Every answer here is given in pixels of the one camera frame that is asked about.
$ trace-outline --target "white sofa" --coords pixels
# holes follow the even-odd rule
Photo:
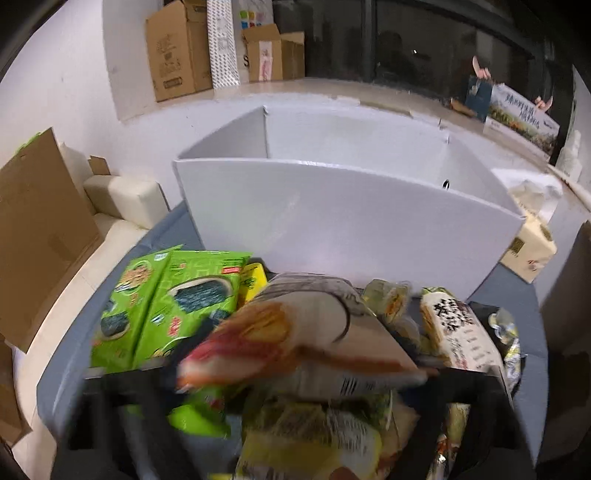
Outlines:
[[[93,176],[86,157],[63,144],[60,150],[104,242],[54,303],[28,352],[24,354],[13,347],[17,399],[31,431],[12,450],[31,480],[50,477],[56,446],[37,414],[37,383],[62,337],[92,294],[146,231],[168,213],[156,182]]]

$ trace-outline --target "red label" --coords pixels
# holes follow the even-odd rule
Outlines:
[[[222,269],[222,275],[226,273],[240,273],[240,267],[225,267]]]
[[[176,337],[178,335],[178,331],[181,328],[181,322],[183,320],[179,317],[173,317],[170,321],[170,327],[168,327],[168,336],[169,337]]]

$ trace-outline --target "gray table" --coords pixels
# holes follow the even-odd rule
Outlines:
[[[170,212],[127,253],[96,290],[64,335],[37,385],[37,410],[54,437],[58,438],[64,431],[89,366],[92,337],[103,306],[123,269],[133,258],[178,244],[184,244],[183,249],[186,250],[203,249],[199,234],[184,203]],[[515,318],[522,351],[528,355],[521,388],[515,396],[515,407],[521,416],[535,461],[544,432],[548,399],[548,352],[534,287],[498,264],[470,300],[504,307]],[[219,440],[194,437],[190,441],[194,445],[198,444],[199,451],[206,450],[207,463],[212,465],[216,462],[224,464],[238,448],[236,441],[230,444],[225,442],[224,449],[219,448]]]

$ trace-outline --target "green plastic bag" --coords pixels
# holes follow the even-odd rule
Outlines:
[[[131,369],[135,348],[170,253],[181,245],[132,260],[117,282],[95,334],[90,366],[107,373]]]
[[[203,318],[222,320],[236,310],[245,252],[176,251],[164,272],[135,353],[134,367],[167,355]]]

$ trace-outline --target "sofa armrest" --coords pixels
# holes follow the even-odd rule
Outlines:
[[[168,206],[155,181],[112,175],[94,175],[84,190],[97,212],[150,229],[168,213]]]

